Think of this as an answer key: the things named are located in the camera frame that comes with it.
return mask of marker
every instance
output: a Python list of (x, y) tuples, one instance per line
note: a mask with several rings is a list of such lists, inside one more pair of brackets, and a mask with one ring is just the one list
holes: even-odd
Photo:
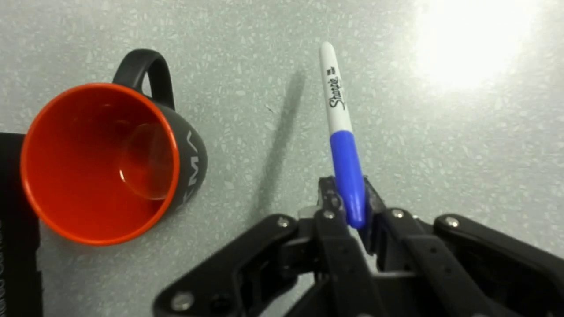
[(366, 224), (366, 192), (363, 171), (356, 153), (348, 106), (343, 101), (341, 79), (336, 65), (334, 48), (324, 42), (318, 50), (322, 86), (329, 122), (329, 143), (336, 189), (343, 201), (348, 226), (359, 229)]

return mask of black mug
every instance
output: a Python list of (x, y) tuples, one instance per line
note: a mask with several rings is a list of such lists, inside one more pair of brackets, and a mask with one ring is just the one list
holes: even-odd
[(148, 99), (158, 106), (158, 109), (172, 127), (174, 139), (179, 145), (177, 150), (181, 166), (176, 196), (181, 197), (177, 199), (177, 206), (183, 206), (195, 194), (206, 176), (206, 148), (195, 129), (174, 111), (170, 74), (160, 53), (151, 50), (130, 51), (121, 60), (112, 83), (128, 86), (142, 94), (140, 86), (144, 76), (148, 76), (151, 86), (151, 97)]
[[(151, 95), (142, 95), (144, 76)], [(140, 236), (200, 187), (206, 148), (174, 111), (165, 60), (130, 51), (112, 83), (70, 88), (35, 116), (21, 176), (33, 212), (86, 245)]]

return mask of speckled countertop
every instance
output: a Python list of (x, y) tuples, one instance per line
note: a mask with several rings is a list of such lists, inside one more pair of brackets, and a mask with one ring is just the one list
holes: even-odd
[(58, 92), (153, 48), (209, 153), (195, 201), (135, 241), (86, 249), (42, 229), (45, 317), (149, 317), (162, 287), (262, 215), (311, 206), (331, 173), (322, 41), (387, 204), (564, 256), (556, 0), (0, 0), (0, 131), (24, 132)]

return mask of screw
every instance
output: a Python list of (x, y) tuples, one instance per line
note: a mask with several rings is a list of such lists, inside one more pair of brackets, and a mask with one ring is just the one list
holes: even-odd
[(334, 213), (331, 210), (326, 210), (326, 212), (322, 212), (322, 217), (331, 220), (331, 219), (334, 219)]
[(177, 293), (177, 294), (174, 294), (174, 298), (170, 301), (170, 308), (174, 312), (188, 312), (192, 305), (193, 305), (192, 293)]
[(445, 217), (444, 222), (449, 226), (449, 227), (458, 227), (458, 219), (454, 217)]
[(276, 222), (280, 227), (287, 227), (289, 226), (289, 220), (285, 217), (280, 217), (278, 222)]
[(401, 212), (401, 210), (391, 210), (391, 215), (393, 215), (394, 219), (403, 219), (403, 212)]

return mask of mug handle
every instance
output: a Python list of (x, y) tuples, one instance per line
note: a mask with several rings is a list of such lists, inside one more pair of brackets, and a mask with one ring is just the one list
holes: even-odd
[(123, 85), (142, 94), (142, 78), (148, 74), (151, 99), (174, 109), (172, 83), (169, 67), (158, 51), (133, 50), (121, 60), (112, 83)]

